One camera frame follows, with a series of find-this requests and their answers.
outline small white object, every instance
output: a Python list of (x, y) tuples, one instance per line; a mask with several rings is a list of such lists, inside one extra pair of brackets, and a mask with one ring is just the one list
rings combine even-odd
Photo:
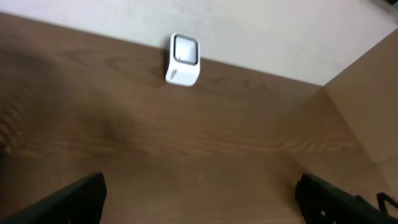
[(170, 38), (168, 83), (192, 86), (200, 73), (199, 41), (187, 34), (174, 33)]

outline wood grain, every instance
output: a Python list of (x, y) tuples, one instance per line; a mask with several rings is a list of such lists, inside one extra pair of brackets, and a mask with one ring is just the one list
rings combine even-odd
[(389, 192), (319, 86), (209, 60), (190, 88), (163, 51), (0, 16), (0, 217), (99, 170), (102, 223), (303, 223), (310, 171)]

